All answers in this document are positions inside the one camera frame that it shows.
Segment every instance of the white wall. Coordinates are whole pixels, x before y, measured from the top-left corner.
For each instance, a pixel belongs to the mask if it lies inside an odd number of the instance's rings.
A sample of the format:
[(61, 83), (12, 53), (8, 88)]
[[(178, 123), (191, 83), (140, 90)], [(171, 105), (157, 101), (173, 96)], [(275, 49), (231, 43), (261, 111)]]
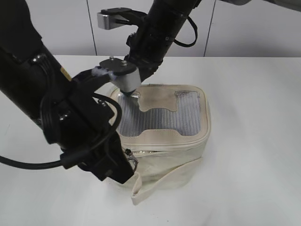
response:
[(207, 57), (301, 57), (301, 12), (252, 0), (216, 1)]
[[(135, 26), (105, 31), (97, 27), (96, 14), (104, 8), (127, 7), (148, 12), (153, 0), (26, 0), (32, 21), (53, 54), (95, 55), (88, 5), (98, 55), (123, 56), (125, 44)], [(202, 0), (191, 17), (198, 25), (194, 47), (171, 46), (167, 56), (202, 57), (215, 0)], [(178, 40), (194, 39), (186, 23)], [(216, 1), (207, 57), (301, 57), (301, 13), (262, 0), (244, 6)]]
[(32, 23), (53, 54), (94, 55), (85, 0), (26, 0)]

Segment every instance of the bag strap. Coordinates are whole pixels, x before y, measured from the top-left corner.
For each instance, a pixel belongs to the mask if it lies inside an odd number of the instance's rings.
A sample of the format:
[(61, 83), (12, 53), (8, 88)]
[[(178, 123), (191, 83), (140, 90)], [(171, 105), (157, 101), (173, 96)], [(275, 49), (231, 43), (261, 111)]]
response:
[(163, 176), (160, 180), (158, 180), (156, 183), (152, 184), (151, 187), (148, 187), (146, 190), (142, 190), (142, 177), (138, 172), (135, 172), (135, 176), (137, 177), (137, 180), (134, 184), (133, 190), (132, 190), (132, 202), (134, 205), (138, 205), (143, 200), (150, 197), (151, 194), (155, 192), (157, 188), (160, 187), (162, 183), (169, 180), (172, 176), (178, 176), (177, 173), (181, 172), (187, 172), (189, 168), (195, 168), (197, 165), (199, 165), (202, 161), (202, 158), (190, 161), (186, 164), (183, 164), (174, 170), (170, 171), (168, 174)]

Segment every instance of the mesh panel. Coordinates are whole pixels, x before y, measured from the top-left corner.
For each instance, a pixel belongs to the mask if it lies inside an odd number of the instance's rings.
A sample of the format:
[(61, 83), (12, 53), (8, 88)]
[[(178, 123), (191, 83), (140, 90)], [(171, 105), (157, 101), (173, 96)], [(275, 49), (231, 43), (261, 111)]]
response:
[(139, 110), (138, 97), (118, 96), (122, 108), (122, 119), (118, 132), (125, 137), (136, 137), (147, 129), (174, 129), (182, 136), (193, 136), (200, 132), (200, 100), (195, 91), (175, 92), (178, 110), (152, 108)]

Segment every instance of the bag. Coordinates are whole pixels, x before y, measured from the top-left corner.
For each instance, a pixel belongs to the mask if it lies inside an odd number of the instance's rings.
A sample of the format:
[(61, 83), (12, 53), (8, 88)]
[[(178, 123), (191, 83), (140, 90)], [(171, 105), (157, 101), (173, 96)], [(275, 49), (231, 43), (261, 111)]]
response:
[(125, 184), (134, 205), (157, 188), (186, 184), (201, 163), (211, 122), (204, 92), (187, 85), (147, 85), (130, 97), (115, 89), (110, 96), (122, 108), (121, 145), (138, 160)]

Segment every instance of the screw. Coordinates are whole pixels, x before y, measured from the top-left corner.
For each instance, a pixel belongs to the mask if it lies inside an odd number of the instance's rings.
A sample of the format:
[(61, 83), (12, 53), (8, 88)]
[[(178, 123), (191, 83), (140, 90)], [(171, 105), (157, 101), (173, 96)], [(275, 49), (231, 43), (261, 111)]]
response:
[(102, 105), (103, 107), (105, 107), (107, 104), (104, 102), (104, 101), (102, 101), (102, 100), (98, 100), (98, 104), (100, 104), (100, 105)]
[(122, 66), (127, 66), (127, 61), (126, 61), (126, 60), (122, 60), (122, 61), (121, 61), (121, 65), (122, 65)]
[(62, 115), (60, 115), (60, 121), (64, 121), (66, 118), (68, 118), (69, 117), (69, 115), (70, 115), (70, 111), (68, 111), (68, 112), (66, 112), (66, 113), (64, 113), (64, 114), (62, 114)]

